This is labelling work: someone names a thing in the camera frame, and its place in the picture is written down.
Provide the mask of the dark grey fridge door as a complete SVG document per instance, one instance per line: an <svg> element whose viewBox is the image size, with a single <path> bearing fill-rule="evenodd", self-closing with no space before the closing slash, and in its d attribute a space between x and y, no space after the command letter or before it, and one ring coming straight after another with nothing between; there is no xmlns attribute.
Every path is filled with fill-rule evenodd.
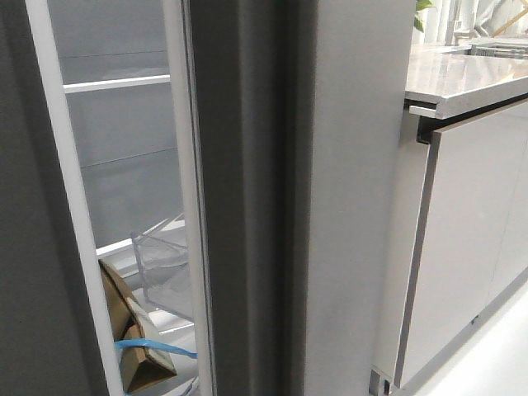
<svg viewBox="0 0 528 396"><path fill-rule="evenodd" d="M1 4L1 392L122 394L44 1Z"/></svg>

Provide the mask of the grey fridge cabinet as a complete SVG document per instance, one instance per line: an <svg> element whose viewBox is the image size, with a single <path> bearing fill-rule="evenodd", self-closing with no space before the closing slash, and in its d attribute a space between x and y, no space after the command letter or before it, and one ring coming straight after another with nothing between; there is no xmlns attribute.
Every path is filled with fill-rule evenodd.
<svg viewBox="0 0 528 396"><path fill-rule="evenodd" d="M204 395L366 395L411 1L161 1Z"/></svg>

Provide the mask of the clear plastic fridge drawer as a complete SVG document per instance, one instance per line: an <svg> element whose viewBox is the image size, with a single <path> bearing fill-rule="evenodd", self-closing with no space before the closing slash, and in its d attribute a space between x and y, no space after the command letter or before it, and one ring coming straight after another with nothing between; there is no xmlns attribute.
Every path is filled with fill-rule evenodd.
<svg viewBox="0 0 528 396"><path fill-rule="evenodd" d="M193 320L191 275L183 219L165 219L132 236L145 299L157 308Z"/></svg>

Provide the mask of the white upper fridge shelf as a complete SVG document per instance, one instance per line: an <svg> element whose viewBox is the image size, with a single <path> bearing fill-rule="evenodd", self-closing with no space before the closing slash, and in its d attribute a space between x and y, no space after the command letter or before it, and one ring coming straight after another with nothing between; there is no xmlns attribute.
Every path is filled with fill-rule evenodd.
<svg viewBox="0 0 528 396"><path fill-rule="evenodd" d="M67 94L80 92L95 92L102 90L111 90L125 87L140 87L162 83L169 83L171 81L169 74L137 77L137 78L119 78L112 80L101 80L95 82L80 82L72 84L64 84L64 92Z"/></svg>

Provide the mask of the grey kitchen counter cabinet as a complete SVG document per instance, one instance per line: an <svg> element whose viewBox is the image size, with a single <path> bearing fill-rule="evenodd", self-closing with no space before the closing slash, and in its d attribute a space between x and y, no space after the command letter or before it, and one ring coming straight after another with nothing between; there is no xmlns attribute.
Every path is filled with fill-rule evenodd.
<svg viewBox="0 0 528 396"><path fill-rule="evenodd" d="M409 386L527 274L527 60L472 43L410 54L373 395Z"/></svg>

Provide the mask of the brown cardboard box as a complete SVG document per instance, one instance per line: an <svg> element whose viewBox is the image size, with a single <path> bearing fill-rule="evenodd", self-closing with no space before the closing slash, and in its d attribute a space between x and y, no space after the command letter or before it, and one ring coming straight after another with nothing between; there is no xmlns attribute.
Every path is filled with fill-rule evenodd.
<svg viewBox="0 0 528 396"><path fill-rule="evenodd" d="M147 312L118 272L99 261L111 331L116 342L145 338L159 339L159 332ZM120 359L124 391L133 394L177 375L172 358L165 351L146 346L127 346Z"/></svg>

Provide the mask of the silver sink faucet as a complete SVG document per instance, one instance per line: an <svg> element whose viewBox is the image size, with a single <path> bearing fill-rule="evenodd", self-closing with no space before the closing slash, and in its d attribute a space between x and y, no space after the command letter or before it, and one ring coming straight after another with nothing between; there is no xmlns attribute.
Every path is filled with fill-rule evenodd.
<svg viewBox="0 0 528 396"><path fill-rule="evenodd" d="M474 30L474 16L474 1L450 1L444 44L457 46L460 39L471 39Z"/></svg>

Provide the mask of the metal sink dish rack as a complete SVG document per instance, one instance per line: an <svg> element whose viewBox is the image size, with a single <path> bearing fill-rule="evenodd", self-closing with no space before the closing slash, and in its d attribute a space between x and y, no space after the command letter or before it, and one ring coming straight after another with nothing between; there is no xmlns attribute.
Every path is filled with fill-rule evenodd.
<svg viewBox="0 0 528 396"><path fill-rule="evenodd" d="M472 56L527 60L527 40L506 38L474 42L471 44L469 54Z"/></svg>

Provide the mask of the light wooden frame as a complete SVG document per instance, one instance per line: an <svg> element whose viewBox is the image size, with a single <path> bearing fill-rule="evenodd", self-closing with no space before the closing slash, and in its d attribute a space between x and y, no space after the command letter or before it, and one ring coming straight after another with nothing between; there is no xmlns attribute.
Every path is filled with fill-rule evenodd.
<svg viewBox="0 0 528 396"><path fill-rule="evenodd" d="M527 34L527 1L499 1L493 8L486 31L491 37Z"/></svg>

